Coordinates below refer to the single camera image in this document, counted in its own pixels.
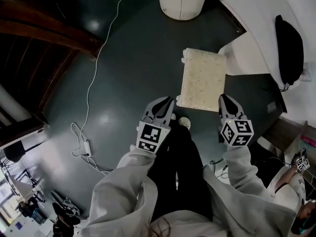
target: dark green floor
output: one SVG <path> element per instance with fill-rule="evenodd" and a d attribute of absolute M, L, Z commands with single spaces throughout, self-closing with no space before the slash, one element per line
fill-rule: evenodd
<path fill-rule="evenodd" d="M 133 1 L 126 0 L 124 8 L 128 3 Z M 127 15 L 129 9 L 122 10 L 119 24 L 100 55 L 90 91 L 90 115 L 84 134 L 90 140 L 93 158 L 104 167 L 114 168 L 129 145 L 135 143 L 136 126 L 149 102 L 180 94 L 183 49 L 218 52 L 239 35 L 229 17 L 213 3 L 208 3 L 203 13 L 189 22 L 167 18 L 158 0 L 146 1 L 142 6 L 134 14 Z M 102 21 L 99 11 L 94 16 Z M 107 33 L 105 26 L 98 30 L 101 37 Z M 70 124 L 75 121 L 82 126 L 84 122 L 86 91 L 94 66 L 84 55 L 73 62 L 47 105 L 49 140 L 24 157 L 33 173 L 44 178 L 47 187 L 67 195 L 86 212 L 93 187 L 103 175 L 71 156 L 77 142 Z M 226 77 L 225 92 L 243 104 L 258 133 L 279 115 L 267 115 L 267 104 L 274 100 L 264 90 L 269 82 L 270 76 L 266 75 Z M 218 114 L 191 109 L 176 112 L 190 118 L 192 137 L 203 163 L 220 159 L 225 147 L 218 144 Z"/>

